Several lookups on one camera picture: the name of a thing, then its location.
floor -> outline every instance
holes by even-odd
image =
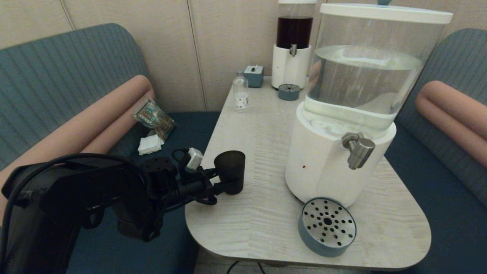
[[[200,248],[194,274],[226,274],[234,260],[222,259]],[[271,267],[262,264],[266,274],[370,274],[370,271],[344,270],[332,268],[315,268],[302,266]],[[230,274],[261,274],[256,262],[239,262]]]

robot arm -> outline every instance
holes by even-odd
[[[121,234],[151,241],[160,234],[165,212],[194,200],[216,204],[215,195],[233,183],[212,185],[214,169],[198,166],[188,173],[184,161],[177,169],[164,157],[141,167],[106,155],[68,158],[18,167],[2,188],[13,206],[9,215],[7,205],[2,227],[0,273],[64,273],[81,226],[97,227],[110,206]]]

table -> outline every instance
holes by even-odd
[[[225,258],[271,264],[400,270],[419,262],[430,248],[430,226],[385,158],[349,207],[357,235],[347,251],[327,258],[303,243],[297,225],[303,203],[287,188],[284,171],[296,107],[304,96],[301,91],[296,101],[280,100],[265,77],[262,88],[250,89],[248,110],[237,113],[229,93],[202,166],[214,167],[224,151],[244,152],[244,188],[238,195],[219,195],[215,206],[186,206],[194,239]]]

beige wall panel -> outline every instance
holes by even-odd
[[[135,38],[167,112],[204,111],[186,0],[63,0],[76,29],[117,23]]]
[[[189,0],[207,109],[220,111],[235,72],[263,65],[271,75],[277,0]],[[316,43],[319,17],[310,39]]]
[[[59,0],[0,0],[0,49],[68,31]]]
[[[453,20],[443,30],[443,37],[464,28],[487,30],[487,0],[462,0],[454,11]]]

metal spigot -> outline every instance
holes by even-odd
[[[291,44],[291,48],[289,49],[289,53],[294,57],[294,56],[296,56],[297,52],[298,52],[298,45],[297,44]]]
[[[346,133],[342,138],[341,144],[350,151],[348,157],[348,167],[352,170],[361,168],[375,148],[375,143],[359,133]]]

